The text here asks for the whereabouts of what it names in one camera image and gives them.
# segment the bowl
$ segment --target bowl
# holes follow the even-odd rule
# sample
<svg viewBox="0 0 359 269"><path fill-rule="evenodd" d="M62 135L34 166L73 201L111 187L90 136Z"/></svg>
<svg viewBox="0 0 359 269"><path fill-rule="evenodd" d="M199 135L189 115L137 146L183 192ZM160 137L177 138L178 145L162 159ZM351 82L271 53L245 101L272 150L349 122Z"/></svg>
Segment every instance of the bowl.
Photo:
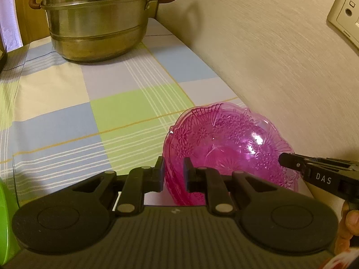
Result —
<svg viewBox="0 0 359 269"><path fill-rule="evenodd" d="M195 167L212 167L224 175L245 171L298 191L299 175L278 163L283 152L294 151L264 116L229 102L194 107L166 136L165 183L177 205L205 204L202 193L188 193L184 185L183 159L190 157Z"/></svg>

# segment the green plastic container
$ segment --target green plastic container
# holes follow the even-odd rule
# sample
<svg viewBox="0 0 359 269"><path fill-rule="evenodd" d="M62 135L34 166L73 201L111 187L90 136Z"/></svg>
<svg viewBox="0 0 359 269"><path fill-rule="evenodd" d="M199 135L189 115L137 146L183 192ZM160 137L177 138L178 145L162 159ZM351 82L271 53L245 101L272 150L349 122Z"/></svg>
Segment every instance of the green plastic container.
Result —
<svg viewBox="0 0 359 269"><path fill-rule="evenodd" d="M11 229L11 220L18 209L15 197L0 179L0 265L7 263L20 250Z"/></svg>

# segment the wall socket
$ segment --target wall socket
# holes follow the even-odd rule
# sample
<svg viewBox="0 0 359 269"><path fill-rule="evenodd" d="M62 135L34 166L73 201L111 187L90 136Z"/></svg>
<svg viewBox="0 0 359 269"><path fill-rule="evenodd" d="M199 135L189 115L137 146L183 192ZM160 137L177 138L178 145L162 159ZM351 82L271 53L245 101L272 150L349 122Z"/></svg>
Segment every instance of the wall socket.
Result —
<svg viewBox="0 0 359 269"><path fill-rule="evenodd" d="M335 0L327 19L359 48L359 0Z"/></svg>

